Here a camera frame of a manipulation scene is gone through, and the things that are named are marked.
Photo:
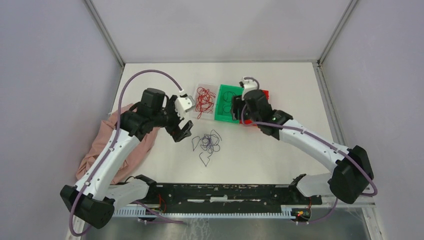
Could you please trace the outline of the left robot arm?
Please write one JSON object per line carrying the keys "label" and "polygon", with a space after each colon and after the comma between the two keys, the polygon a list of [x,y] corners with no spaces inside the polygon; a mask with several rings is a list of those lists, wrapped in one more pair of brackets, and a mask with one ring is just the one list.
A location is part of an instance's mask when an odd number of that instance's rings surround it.
{"label": "left robot arm", "polygon": [[123,196],[109,189],[110,184],[130,153],[155,128],[164,128],[176,143],[191,136],[193,122],[189,120],[183,127],[180,123],[194,108],[194,98],[183,90],[167,97],[162,90],[147,88],[139,102],[127,111],[118,111],[115,129],[93,165],[74,185],[64,185],[60,191],[70,217],[101,229],[115,210],[140,199],[154,202],[157,189],[142,180],[119,186]]}

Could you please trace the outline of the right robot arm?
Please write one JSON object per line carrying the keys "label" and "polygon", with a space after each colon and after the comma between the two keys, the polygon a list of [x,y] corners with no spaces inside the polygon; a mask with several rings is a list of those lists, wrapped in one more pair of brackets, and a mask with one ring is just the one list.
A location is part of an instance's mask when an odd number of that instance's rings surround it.
{"label": "right robot arm", "polygon": [[262,90],[233,96],[231,111],[235,120],[243,124],[249,120],[263,134],[298,148],[329,171],[296,178],[295,187],[288,191],[293,203],[302,204],[312,196],[332,195],[346,204],[353,204],[360,196],[373,197],[378,194],[369,156],[364,148],[358,145],[347,147],[323,139],[292,115],[273,109]]}

